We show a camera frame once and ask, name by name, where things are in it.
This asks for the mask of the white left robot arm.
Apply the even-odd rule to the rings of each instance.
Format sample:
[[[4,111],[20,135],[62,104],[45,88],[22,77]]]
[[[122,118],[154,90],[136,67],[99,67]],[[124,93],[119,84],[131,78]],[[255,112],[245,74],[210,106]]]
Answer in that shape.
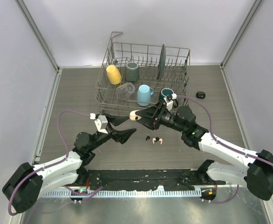
[[[37,165],[28,162],[21,164],[2,188],[9,200],[8,213],[11,216],[30,209],[44,194],[64,185],[82,186],[87,179],[88,165],[99,146],[112,139],[124,144],[136,131],[135,128],[116,130],[116,126],[124,123],[129,116],[113,116],[106,113],[88,115],[94,121],[96,132],[89,134],[80,132],[75,139],[73,150],[57,159]]]

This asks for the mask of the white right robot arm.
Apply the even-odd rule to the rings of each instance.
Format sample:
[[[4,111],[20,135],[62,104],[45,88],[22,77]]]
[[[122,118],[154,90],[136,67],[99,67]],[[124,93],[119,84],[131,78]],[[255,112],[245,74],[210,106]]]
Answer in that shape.
[[[150,130],[161,125],[182,134],[181,139],[189,147],[213,154],[226,162],[220,164],[206,160],[198,169],[198,180],[202,184],[225,181],[247,189],[257,198],[268,201],[273,195],[273,154],[262,150],[251,151],[225,141],[210,130],[196,123],[196,116],[189,106],[181,106],[176,114],[171,113],[165,103],[130,112],[130,119]]]

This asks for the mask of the beige earbud charging case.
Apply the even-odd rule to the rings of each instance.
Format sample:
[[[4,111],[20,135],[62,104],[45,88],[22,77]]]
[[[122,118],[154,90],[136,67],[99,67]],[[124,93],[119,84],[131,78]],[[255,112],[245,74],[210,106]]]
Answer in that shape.
[[[129,115],[130,120],[137,121],[142,118],[141,116],[137,115],[136,112],[138,112],[138,110],[134,110],[130,112],[130,115]]]

